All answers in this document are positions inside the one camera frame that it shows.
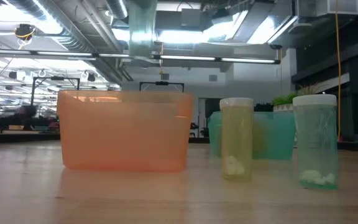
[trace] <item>white lid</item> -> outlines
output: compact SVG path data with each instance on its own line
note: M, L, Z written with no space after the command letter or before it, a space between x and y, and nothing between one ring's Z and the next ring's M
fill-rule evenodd
M226 98L222 99L219 102L219 107L225 108L230 106L245 106L245 107L254 107L254 100L250 98Z
M333 105L336 106L336 96L330 94L317 94L297 96L292 100L293 106L300 105Z

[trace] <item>yellow plastic cup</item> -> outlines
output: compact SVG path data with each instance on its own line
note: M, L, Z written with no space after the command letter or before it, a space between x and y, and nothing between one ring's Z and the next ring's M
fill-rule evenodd
M250 98L226 98L219 105L223 124L223 177L227 180L250 180L254 101Z

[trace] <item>orange plastic container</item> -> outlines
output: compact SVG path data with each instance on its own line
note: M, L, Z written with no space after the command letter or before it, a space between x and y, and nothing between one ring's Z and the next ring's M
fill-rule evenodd
M63 163L71 169L181 171L193 98L146 91L59 91Z

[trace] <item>white wall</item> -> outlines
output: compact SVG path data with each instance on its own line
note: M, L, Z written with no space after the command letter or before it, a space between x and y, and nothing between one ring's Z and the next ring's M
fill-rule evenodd
M197 122L199 98L248 97L256 104L270 103L274 96L288 94L293 89L291 75L296 73L294 53L295 50L287 50L281 65L235 63L226 73L218 68L170 67L163 71L170 74L169 82L185 83L185 92L194 96L193 122ZM160 81L159 68L129 67L127 71L135 81L124 83L122 90L139 91L139 82ZM209 82L209 75L218 75L218 82ZM178 91L172 86L154 85L147 90Z

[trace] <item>white substance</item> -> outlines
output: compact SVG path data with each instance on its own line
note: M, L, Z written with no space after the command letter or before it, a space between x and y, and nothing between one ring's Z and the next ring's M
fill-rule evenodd
M241 163L237 163L237 175L244 175L245 174L244 166Z
M301 180L314 182L315 179L321 179L321 174L317 170L305 170L301 175Z
M318 185L324 185L326 183L324 178L315 178L314 183Z
M324 180L330 184L335 184L335 175L328 174L326 177L324 177Z
M234 175L236 174L236 166L233 164L226 165L226 174Z
M226 160L225 173L229 175L236 174L236 164L237 164L236 158L234 156L227 156L225 160Z
M228 175L244 175L244 166L234 156L227 156L225 173Z

